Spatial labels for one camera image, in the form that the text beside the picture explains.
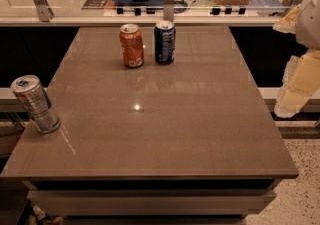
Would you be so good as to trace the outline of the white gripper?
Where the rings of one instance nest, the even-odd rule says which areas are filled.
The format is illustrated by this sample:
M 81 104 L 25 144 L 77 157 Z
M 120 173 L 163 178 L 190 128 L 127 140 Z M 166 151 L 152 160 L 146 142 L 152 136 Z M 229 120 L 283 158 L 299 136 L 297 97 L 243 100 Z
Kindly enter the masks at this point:
M 320 49 L 320 0 L 303 0 L 301 5 L 293 7 L 276 22 L 273 29 L 281 33 L 296 33 L 298 43 L 309 49 Z M 320 51 L 311 50 L 301 57 L 292 56 L 282 82 L 274 112 L 277 117 L 291 118 L 320 89 Z

